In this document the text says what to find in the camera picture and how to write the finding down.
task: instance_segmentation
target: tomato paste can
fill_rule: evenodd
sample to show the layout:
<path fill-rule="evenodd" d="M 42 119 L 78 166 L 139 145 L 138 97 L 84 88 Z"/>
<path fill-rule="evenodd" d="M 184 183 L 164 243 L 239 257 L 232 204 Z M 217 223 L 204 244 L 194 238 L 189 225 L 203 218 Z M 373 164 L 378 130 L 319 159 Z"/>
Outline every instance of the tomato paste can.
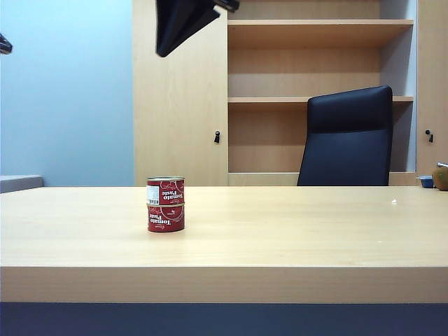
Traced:
<path fill-rule="evenodd" d="M 152 206 L 148 204 L 148 231 L 173 232 L 185 227 L 184 204 Z"/>
<path fill-rule="evenodd" d="M 146 203 L 156 207 L 183 204 L 184 184 L 185 179 L 180 176 L 149 177 L 146 182 Z"/>

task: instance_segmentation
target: can label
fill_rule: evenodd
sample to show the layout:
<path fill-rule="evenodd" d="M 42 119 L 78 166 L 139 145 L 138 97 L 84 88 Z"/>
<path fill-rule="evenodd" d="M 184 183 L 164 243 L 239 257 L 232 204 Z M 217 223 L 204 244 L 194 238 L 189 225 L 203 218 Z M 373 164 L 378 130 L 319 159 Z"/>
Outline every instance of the can label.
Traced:
<path fill-rule="evenodd" d="M 146 186 L 146 203 L 149 205 L 176 205 L 184 203 L 184 180 L 149 181 Z"/>
<path fill-rule="evenodd" d="M 151 206 L 148 204 L 148 230 L 173 232 L 185 227 L 184 205 Z"/>

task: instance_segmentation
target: can lid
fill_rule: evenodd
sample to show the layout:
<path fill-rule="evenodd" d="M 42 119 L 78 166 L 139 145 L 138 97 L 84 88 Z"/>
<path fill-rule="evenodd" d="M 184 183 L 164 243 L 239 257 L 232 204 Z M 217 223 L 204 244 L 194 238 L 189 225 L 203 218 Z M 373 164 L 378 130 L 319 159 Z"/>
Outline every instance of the can lid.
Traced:
<path fill-rule="evenodd" d="M 180 181 L 185 180 L 182 176 L 154 176 L 148 177 L 148 181 Z"/>
<path fill-rule="evenodd" d="M 178 204 L 170 204 L 170 205 L 156 205 L 151 203 L 146 203 L 146 206 L 149 208 L 174 208 L 174 207 L 180 207 L 184 206 L 185 203 L 178 203 Z"/>

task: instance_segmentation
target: blue object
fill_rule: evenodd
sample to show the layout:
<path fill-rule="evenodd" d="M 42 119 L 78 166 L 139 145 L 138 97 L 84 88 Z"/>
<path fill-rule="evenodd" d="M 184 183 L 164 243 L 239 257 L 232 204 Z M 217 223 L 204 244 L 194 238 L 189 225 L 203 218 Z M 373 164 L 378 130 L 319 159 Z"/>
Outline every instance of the blue object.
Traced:
<path fill-rule="evenodd" d="M 389 86 L 308 101 L 298 186 L 387 186 L 393 136 Z"/>
<path fill-rule="evenodd" d="M 434 181 L 431 175 L 419 176 L 419 180 L 423 188 L 434 188 Z"/>

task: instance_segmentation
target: light blue wall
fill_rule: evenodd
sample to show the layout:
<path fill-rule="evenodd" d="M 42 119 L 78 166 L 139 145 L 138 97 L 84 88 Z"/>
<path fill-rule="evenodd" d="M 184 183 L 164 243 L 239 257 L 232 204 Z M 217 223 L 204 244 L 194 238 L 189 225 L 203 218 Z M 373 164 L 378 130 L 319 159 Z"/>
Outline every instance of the light blue wall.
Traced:
<path fill-rule="evenodd" d="M 1 173 L 134 185 L 132 0 L 1 0 Z"/>

